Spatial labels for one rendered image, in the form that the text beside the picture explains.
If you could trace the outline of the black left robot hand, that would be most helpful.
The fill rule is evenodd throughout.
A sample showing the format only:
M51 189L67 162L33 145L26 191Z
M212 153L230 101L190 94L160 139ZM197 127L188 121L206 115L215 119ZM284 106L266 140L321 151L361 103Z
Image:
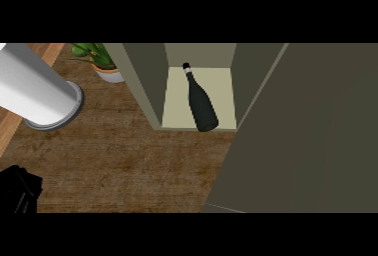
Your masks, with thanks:
M13 165L0 171L0 214L38 212L44 178Z

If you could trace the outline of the dark green wine bottle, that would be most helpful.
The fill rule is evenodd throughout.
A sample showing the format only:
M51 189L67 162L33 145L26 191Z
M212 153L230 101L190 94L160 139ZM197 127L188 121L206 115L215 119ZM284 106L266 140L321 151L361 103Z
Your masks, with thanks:
M184 63L184 71L190 83L188 99L197 129L200 132L209 132L219 126L219 118L215 107L209 94L196 80L191 64L188 62Z

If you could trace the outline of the olive grey cabinet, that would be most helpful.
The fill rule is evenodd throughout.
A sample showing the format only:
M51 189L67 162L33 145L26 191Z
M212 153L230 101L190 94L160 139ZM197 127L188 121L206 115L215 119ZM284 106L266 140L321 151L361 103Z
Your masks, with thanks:
M278 65L284 43L109 43L157 130L235 131Z

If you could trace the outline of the dark grey cabinet door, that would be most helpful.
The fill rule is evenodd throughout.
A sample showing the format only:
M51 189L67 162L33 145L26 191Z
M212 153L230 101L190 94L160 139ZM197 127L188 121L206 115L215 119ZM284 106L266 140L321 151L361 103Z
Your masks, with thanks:
M203 211L378 212L378 43L286 46Z

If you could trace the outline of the green potted plant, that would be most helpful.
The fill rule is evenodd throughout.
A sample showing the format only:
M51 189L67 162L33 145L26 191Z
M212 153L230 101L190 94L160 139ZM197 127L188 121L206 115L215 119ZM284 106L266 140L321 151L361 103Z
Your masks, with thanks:
M73 43L72 53L76 61L92 65L100 77L110 83L125 81L113 57L103 43Z

